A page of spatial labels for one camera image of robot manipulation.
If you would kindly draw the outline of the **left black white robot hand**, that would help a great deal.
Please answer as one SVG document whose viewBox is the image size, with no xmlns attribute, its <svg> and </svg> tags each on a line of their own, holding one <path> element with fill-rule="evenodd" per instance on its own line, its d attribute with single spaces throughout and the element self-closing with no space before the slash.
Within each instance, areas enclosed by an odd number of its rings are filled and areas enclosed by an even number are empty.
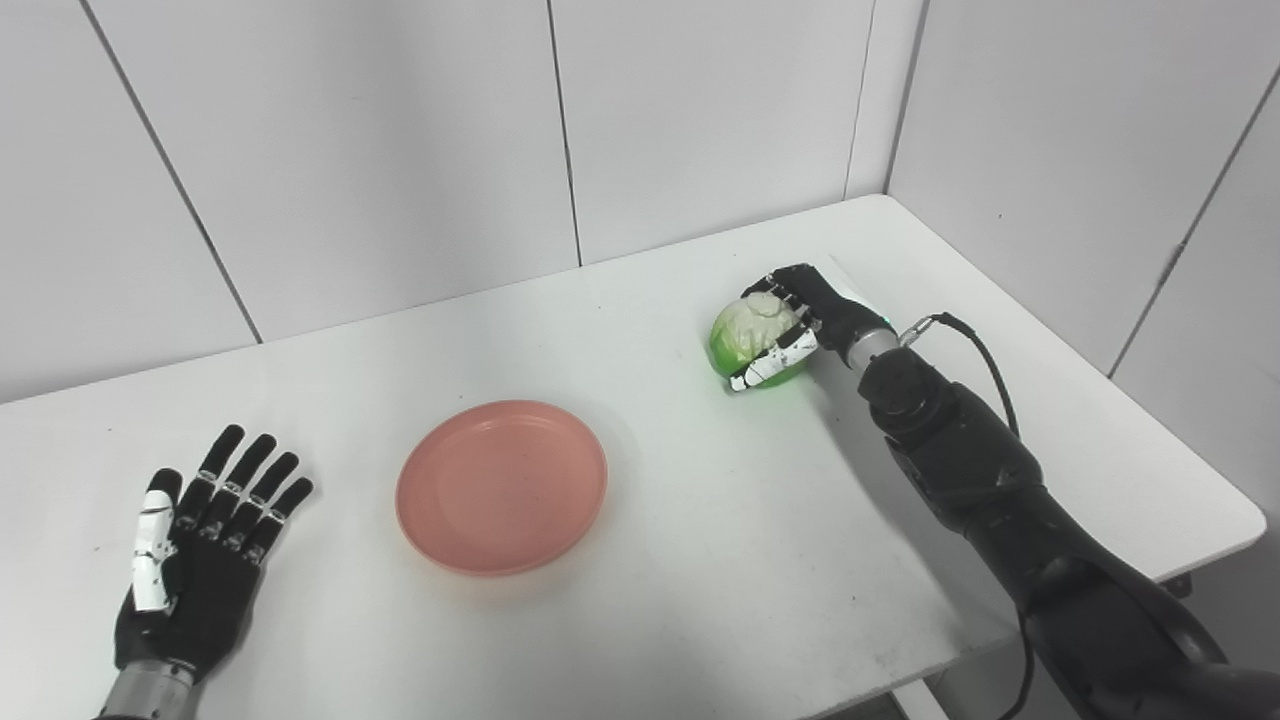
<svg viewBox="0 0 1280 720">
<path fill-rule="evenodd" d="M 271 434 L 234 460 L 244 437 L 228 425 L 189 480 L 172 468 L 152 475 L 114 626 L 118 670 L 159 662 L 202 682 L 241 643 L 268 555 L 314 491 L 296 454 L 273 456 Z"/>
</svg>

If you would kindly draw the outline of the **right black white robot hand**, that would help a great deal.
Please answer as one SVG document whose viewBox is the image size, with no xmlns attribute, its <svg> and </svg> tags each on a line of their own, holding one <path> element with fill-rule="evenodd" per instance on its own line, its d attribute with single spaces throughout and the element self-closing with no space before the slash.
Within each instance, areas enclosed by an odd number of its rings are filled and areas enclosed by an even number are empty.
<svg viewBox="0 0 1280 720">
<path fill-rule="evenodd" d="M 881 311 L 849 284 L 832 283 L 809 263 L 773 270 L 746 287 L 740 299 L 753 296 L 768 297 L 791 313 L 795 322 L 728 374 L 726 382 L 735 393 L 768 384 L 820 350 L 861 374 L 878 356 L 900 347 L 899 333 Z"/>
</svg>

